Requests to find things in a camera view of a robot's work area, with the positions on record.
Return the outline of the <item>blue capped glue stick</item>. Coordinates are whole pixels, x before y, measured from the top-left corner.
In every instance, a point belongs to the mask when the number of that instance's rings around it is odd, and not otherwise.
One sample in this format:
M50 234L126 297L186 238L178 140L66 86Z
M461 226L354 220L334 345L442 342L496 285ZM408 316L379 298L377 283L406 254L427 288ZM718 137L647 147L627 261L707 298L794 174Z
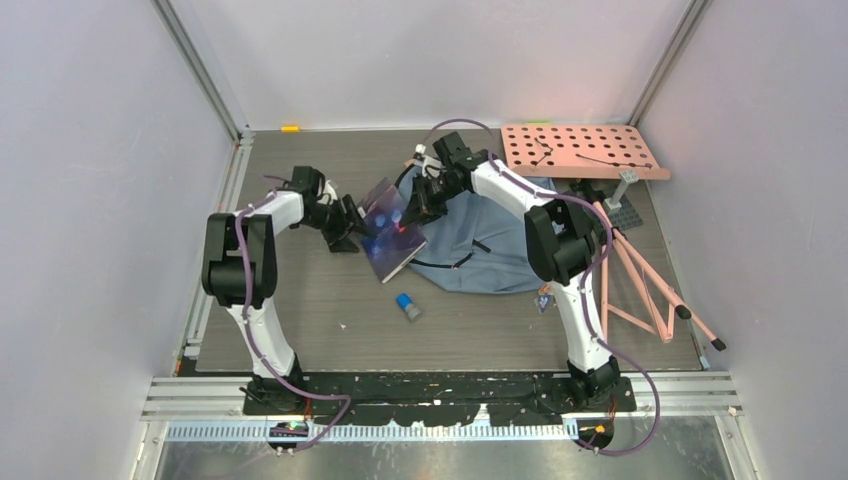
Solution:
M402 293L396 297L395 301L410 322L414 323L422 316L422 311L409 295Z

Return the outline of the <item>dark blue galaxy cover book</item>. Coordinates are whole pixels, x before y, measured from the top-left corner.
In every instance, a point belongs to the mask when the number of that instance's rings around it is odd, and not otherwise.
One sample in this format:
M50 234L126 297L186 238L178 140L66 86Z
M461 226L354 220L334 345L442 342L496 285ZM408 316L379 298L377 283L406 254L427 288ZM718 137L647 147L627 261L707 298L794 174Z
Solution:
M418 225L400 225L406 207L407 201L388 178L378 182L358 204L369 232L361 243L382 284L390 281L427 245Z

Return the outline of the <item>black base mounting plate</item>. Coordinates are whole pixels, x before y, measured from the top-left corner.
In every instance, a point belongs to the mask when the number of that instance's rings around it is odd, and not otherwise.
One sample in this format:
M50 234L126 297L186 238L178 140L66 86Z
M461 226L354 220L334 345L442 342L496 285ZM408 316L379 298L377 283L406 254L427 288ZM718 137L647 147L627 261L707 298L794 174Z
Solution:
M622 377L595 397L554 372L311 372L294 393L272 379L253 377L241 391L246 415L305 414L327 425L409 427L468 425L486 414L494 426L553 425L563 414L633 412L636 401Z

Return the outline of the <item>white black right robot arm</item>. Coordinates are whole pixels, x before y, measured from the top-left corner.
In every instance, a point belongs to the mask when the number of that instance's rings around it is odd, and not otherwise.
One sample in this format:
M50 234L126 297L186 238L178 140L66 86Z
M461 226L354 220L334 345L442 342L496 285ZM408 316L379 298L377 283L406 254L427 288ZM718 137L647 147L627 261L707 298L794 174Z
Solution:
M600 258L591 219L598 209L535 185L487 150L472 151L456 132L433 147L433 155L423 144L414 149L412 160L421 170L413 177L403 224L423 225L446 216L448 201L465 192L495 202L520 220L529 265L553 294L565 330L566 386L577 406L598 409L621 376L593 293Z

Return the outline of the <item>pink perforated music stand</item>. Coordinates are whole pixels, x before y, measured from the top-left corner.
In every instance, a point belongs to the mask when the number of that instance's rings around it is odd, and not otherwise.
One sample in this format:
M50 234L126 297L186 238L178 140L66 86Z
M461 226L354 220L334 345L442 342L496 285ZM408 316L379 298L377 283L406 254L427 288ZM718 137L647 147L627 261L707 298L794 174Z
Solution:
M638 129L631 125L508 124L500 132L509 168L525 176L575 180L584 198L588 183L597 190L612 190L625 170L633 170L638 182L671 178L671 171L659 165ZM621 262L648 319L644 321L609 302L610 262L604 260L599 274L603 333L608 332L609 317L614 316L668 343L674 338L675 321L688 320L715 350L727 349L618 228L613 231L611 253Z

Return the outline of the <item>grey lego plate with post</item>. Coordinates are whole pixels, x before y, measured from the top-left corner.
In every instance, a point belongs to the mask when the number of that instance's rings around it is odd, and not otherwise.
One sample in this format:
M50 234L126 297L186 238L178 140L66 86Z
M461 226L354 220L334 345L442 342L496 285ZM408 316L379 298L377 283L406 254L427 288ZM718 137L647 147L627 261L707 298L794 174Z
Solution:
M599 202L614 227L629 230L644 224L643 219L626 196L627 189L639 181L639 176L633 170L625 170L619 174L619 182L609 191L597 190L588 183L584 188L587 201Z

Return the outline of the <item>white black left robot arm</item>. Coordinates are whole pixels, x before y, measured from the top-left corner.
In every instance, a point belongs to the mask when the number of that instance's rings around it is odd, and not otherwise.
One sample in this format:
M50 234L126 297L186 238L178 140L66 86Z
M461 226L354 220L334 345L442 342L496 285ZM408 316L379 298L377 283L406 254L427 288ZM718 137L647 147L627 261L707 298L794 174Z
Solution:
M269 389L268 400L284 414L320 397L306 389L274 300L276 238L299 227L319 231L333 253L358 252L351 237L368 232L351 195L339 194L318 169L297 166L261 200L208 217L201 270L204 292L226 309L244 338L254 385Z

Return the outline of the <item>blue grey student backpack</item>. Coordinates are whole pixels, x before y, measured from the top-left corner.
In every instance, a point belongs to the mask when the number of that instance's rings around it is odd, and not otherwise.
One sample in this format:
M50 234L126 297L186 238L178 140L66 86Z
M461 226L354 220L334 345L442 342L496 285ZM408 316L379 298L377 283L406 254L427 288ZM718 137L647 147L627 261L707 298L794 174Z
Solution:
M524 223L495 201L467 189L448 213L421 227L427 245L408 267L454 293L537 291L544 282L527 259Z

